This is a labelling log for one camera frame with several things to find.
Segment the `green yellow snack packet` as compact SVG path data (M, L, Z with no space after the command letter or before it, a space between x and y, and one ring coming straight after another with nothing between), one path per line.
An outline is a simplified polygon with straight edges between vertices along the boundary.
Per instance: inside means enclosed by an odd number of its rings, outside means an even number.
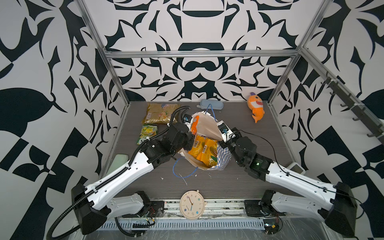
M142 129L141 129L138 141L137 141L137 145L140 145L147 138L151 138L151 137L157 135L157 133L158 133L158 127L156 125L144 124L142 126Z

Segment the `gold snack bag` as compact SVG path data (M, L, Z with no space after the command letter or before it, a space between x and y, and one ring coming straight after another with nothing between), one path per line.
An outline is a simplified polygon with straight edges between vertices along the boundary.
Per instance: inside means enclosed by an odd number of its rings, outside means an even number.
M172 113L180 107L180 104L148 103L142 123L149 125L168 124Z

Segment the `blue checkered paper bag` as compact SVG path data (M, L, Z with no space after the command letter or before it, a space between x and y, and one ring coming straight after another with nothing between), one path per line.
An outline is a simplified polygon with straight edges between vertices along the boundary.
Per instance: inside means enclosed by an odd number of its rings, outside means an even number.
M194 166L194 171L183 177L174 174L175 177L186 179L195 174L200 169L202 171L222 171L230 162L232 155L230 151L221 147L219 142L229 136L229 131L224 135L219 130L219 123L215 112L208 111L196 112L188 115L187 111L191 107L182 106L174 111L180 116L182 123L186 124L192 134L192 149L179 151L179 154Z

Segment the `orange yellow snack bag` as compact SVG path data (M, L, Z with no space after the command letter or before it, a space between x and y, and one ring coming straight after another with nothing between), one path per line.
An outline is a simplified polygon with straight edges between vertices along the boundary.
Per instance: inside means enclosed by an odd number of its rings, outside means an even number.
M203 148L205 146L206 138L200 135L196 135L193 147L189 151L189 154L193 156L195 159L197 159L198 155L203 151Z
M207 168L214 167L218 164L218 142L207 139L203 151L198 155L197 160L204 163Z

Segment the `pink fruit candy bag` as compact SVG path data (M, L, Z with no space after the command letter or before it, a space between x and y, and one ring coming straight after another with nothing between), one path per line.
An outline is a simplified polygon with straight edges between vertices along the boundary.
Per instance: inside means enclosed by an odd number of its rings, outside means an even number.
M193 121L192 121L192 125L191 125L191 128L190 128L190 131L193 135L196 135L197 134L197 125L198 125L198 122L199 122L199 118L200 116L196 116L194 117Z

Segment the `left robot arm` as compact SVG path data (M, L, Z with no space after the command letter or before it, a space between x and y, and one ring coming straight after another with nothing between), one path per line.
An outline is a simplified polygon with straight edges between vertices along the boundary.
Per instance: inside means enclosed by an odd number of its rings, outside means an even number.
M168 162L180 150L190 150L194 135L190 124L175 123L167 128L164 136L144 141L132 158L111 174L84 186L72 188L72 203L78 228L88 235L100 228L108 219L117 217L116 195L141 176Z

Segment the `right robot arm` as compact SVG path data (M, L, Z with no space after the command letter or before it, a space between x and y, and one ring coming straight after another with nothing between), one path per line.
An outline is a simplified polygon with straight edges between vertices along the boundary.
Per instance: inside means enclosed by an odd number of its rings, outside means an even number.
M221 147L231 152L248 175L299 194L298 197L283 197L274 191L267 192L264 195L266 206L281 213L319 219L344 237L355 236L358 204L347 184L332 185L289 170L258 154L257 146L237 129L225 130L222 137Z

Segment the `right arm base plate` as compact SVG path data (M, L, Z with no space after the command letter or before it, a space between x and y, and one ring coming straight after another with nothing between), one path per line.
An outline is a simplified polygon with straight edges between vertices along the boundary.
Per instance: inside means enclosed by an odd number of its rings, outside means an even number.
M285 213L276 211L271 205L261 200L244 200L245 212L248 217L277 217L285 216Z

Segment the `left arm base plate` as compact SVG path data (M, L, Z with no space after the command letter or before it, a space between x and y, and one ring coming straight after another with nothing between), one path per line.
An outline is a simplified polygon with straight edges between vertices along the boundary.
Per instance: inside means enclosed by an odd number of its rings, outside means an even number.
M143 218L151 217L155 218L164 213L165 202L164 201L152 201L150 206L144 206L137 214L123 215L123 218Z

